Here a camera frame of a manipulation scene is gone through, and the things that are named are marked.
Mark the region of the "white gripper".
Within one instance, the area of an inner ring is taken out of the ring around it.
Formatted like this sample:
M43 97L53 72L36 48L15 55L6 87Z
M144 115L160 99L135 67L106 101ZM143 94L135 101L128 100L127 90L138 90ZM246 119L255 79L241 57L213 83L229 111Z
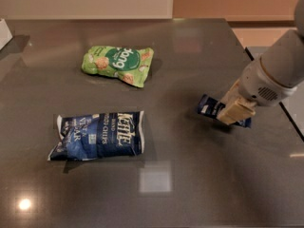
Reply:
M262 59L255 59L221 98L226 106L217 119L225 124L246 120L256 114L256 103L259 106L276 106L296 90L296 86L286 87L279 83L262 64Z

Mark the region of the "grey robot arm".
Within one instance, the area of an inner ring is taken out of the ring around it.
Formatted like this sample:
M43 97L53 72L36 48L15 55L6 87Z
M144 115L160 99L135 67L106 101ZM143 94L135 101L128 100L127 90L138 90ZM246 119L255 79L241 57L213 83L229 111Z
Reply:
M217 119L225 124L246 120L257 106L276 106L292 96L304 80L304 0L294 9L295 29L287 30L258 56L221 98Z

